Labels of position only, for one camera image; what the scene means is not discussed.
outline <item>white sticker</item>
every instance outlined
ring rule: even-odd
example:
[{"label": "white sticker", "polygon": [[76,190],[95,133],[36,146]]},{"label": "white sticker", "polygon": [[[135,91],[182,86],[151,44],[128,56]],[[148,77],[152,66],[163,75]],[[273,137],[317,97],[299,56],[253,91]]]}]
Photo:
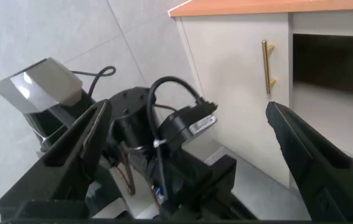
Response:
[{"label": "white sticker", "polygon": [[190,125],[189,130],[192,134],[197,134],[203,129],[215,124],[217,120],[218,119],[215,117],[215,115],[208,115],[202,118],[201,120],[197,121],[196,123]]}]

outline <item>cabinet door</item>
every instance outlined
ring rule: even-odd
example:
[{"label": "cabinet door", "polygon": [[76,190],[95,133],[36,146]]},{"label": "cabinet door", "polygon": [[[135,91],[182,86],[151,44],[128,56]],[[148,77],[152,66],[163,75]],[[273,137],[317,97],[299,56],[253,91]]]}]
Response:
[{"label": "cabinet door", "polygon": [[[290,42],[288,14],[183,17],[199,84],[216,102],[215,137],[272,178],[289,186],[289,169],[265,115],[269,101],[289,106]],[[275,49],[269,56],[266,93],[262,40]]]}]

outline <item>gold handle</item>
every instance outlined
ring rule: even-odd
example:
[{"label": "gold handle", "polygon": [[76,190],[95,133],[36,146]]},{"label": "gold handle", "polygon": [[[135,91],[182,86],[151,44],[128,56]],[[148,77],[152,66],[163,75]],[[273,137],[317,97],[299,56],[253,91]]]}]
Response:
[{"label": "gold handle", "polygon": [[276,83],[277,79],[270,79],[269,71],[269,55],[275,49],[275,46],[269,45],[266,40],[262,41],[262,54],[263,54],[263,68],[265,69],[265,82],[266,82],[266,93],[270,94],[270,89]]}]

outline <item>gray tile wall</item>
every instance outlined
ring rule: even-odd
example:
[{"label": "gray tile wall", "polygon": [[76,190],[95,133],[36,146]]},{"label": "gray tile wall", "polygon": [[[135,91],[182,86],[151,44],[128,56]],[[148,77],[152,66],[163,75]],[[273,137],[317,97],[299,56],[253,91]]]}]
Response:
[{"label": "gray tile wall", "polygon": [[[0,0],[0,79],[53,57],[86,72],[114,65],[117,73],[95,88],[97,100],[166,75],[193,84],[176,23],[166,13],[184,1]],[[79,78],[87,90],[92,78]],[[193,102],[178,86],[159,91],[159,103]],[[0,97],[0,196],[37,160],[38,150],[23,116]]]}]

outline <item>black cable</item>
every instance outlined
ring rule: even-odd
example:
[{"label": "black cable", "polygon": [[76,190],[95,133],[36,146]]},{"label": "black cable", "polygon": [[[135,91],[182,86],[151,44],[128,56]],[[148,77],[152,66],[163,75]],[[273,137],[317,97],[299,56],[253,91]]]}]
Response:
[{"label": "black cable", "polygon": [[[158,128],[157,124],[155,123],[154,120],[154,113],[153,113],[153,104],[154,104],[154,94],[157,90],[157,88],[166,82],[176,82],[180,85],[182,85],[184,88],[186,88],[187,91],[193,95],[195,98],[196,103],[200,103],[202,99],[198,95],[198,93],[189,85],[187,84],[184,80],[181,80],[180,78],[177,77],[162,77],[159,78],[157,81],[155,81],[149,90],[148,98],[147,98],[147,104],[146,104],[146,113],[147,113],[147,119],[150,125],[151,132],[153,133],[153,136],[157,140],[161,140],[161,137],[159,136],[158,133]],[[161,185],[162,185],[162,190],[164,192],[165,198],[168,198],[168,191],[166,188],[166,182],[165,182],[165,175],[164,175],[164,164],[162,163],[162,156],[161,156],[161,149],[160,147],[157,147],[157,157],[158,157],[158,165],[159,165],[159,173],[160,173],[160,178],[161,178]]]},{"label": "black cable", "polygon": [[177,109],[171,107],[171,106],[167,106],[167,105],[160,105],[158,103],[156,103],[154,106],[158,107],[158,108],[163,108],[163,109],[168,109],[168,110],[171,110],[171,111],[177,111]]},{"label": "black cable", "polygon": [[109,77],[115,74],[116,68],[114,66],[107,66],[103,69],[100,70],[97,74],[95,73],[89,73],[89,72],[79,72],[79,71],[71,71],[74,74],[80,74],[80,75],[89,75],[89,76],[94,76],[95,78],[92,81],[92,84],[90,84],[88,96],[92,97],[93,90],[95,89],[96,83],[99,80],[100,77]]}]

